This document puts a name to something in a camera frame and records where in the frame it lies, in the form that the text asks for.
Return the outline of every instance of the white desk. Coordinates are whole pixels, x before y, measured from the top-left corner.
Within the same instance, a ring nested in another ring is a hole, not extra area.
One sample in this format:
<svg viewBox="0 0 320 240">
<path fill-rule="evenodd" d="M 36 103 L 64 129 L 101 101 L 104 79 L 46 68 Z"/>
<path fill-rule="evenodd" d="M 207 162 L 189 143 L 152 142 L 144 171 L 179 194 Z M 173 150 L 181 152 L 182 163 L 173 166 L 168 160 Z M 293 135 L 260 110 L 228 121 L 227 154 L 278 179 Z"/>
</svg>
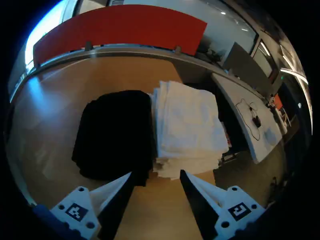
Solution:
<svg viewBox="0 0 320 240">
<path fill-rule="evenodd" d="M 261 162 L 282 138 L 279 126 L 274 120 L 273 114 L 262 100 L 252 93 L 252 90 L 247 90 L 243 86 L 214 73 L 212 74 L 212 79 L 220 88 L 222 94 L 234 111 L 248 142 L 253 161 L 256 164 Z M 257 110 L 257 115 L 261 121 L 261 127 L 259 128 L 253 123 L 252 113 L 247 105 L 251 102 L 253 102 L 251 107 Z"/>
</svg>

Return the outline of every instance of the ceiling light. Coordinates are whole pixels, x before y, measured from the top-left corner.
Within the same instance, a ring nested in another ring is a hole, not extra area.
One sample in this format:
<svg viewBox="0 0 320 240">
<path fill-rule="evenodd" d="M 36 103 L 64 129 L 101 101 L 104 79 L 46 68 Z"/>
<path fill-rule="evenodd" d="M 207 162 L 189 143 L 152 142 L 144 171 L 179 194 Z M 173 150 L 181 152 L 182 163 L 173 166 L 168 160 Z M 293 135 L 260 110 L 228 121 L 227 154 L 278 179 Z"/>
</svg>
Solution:
<svg viewBox="0 0 320 240">
<path fill-rule="evenodd" d="M 270 56 L 270 53 L 269 53 L 269 51 L 267 50 L 267 48 L 266 48 L 266 46 L 264 45 L 264 43 L 263 43 L 263 42 L 260 42 L 260 43 L 261 43 L 262 47 L 264 48 L 264 50 L 266 51 L 267 55 Z"/>
<path fill-rule="evenodd" d="M 285 61 L 287 62 L 287 64 L 291 67 L 292 70 L 296 71 L 296 68 L 293 66 L 293 64 L 290 62 L 290 60 L 288 59 L 288 57 L 286 55 L 283 55 L 283 58 L 285 59 Z"/>
<path fill-rule="evenodd" d="M 281 68 L 280 71 L 281 72 L 286 72 L 286 73 L 291 74 L 293 76 L 296 76 L 297 78 L 300 78 L 302 81 L 304 81 L 306 84 L 308 84 L 308 81 L 307 81 L 306 77 L 301 75 L 300 73 L 295 72 L 294 70 Z"/>
</svg>

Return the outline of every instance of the red partition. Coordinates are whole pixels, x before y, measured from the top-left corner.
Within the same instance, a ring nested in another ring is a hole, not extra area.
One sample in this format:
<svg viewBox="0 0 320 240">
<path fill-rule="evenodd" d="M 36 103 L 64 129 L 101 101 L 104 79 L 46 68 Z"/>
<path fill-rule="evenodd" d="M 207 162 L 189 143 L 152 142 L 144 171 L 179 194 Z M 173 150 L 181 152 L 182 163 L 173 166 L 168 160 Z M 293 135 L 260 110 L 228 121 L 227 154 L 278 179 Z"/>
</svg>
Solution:
<svg viewBox="0 0 320 240">
<path fill-rule="evenodd" d="M 122 5 L 77 15 L 48 32 L 34 45 L 34 62 L 100 44 L 142 44 L 194 55 L 207 23 L 167 8 Z"/>
</svg>

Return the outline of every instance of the wooden table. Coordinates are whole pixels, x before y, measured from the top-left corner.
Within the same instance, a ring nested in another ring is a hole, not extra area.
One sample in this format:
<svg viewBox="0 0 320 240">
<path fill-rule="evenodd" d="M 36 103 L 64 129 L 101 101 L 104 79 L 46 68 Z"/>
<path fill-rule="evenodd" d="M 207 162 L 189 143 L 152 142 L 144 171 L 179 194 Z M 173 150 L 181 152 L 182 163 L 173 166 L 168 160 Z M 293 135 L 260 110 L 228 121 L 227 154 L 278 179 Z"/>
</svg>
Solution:
<svg viewBox="0 0 320 240">
<path fill-rule="evenodd" d="M 152 93 L 160 80 L 181 82 L 171 62 L 142 57 L 85 59 L 28 80 L 14 104 L 7 145 L 25 190 L 51 208 L 77 186 L 93 190 L 105 184 L 82 177 L 71 160 L 84 107 L 105 93 Z M 215 183 L 212 171 L 198 177 Z M 136 187 L 116 239 L 202 239 L 180 181 L 151 174 L 146 187 Z"/>
</svg>

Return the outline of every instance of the stack of white towels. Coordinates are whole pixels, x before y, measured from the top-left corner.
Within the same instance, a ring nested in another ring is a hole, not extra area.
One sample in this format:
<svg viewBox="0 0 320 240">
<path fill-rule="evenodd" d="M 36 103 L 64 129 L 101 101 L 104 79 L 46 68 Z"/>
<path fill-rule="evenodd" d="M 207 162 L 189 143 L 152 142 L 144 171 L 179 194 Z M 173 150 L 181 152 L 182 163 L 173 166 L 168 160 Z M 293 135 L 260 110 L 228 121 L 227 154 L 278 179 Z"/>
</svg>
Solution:
<svg viewBox="0 0 320 240">
<path fill-rule="evenodd" d="M 160 82 L 150 97 L 158 151 L 154 172 L 176 179 L 180 169 L 191 174 L 217 169 L 229 148 L 215 96 L 178 82 Z"/>
</svg>

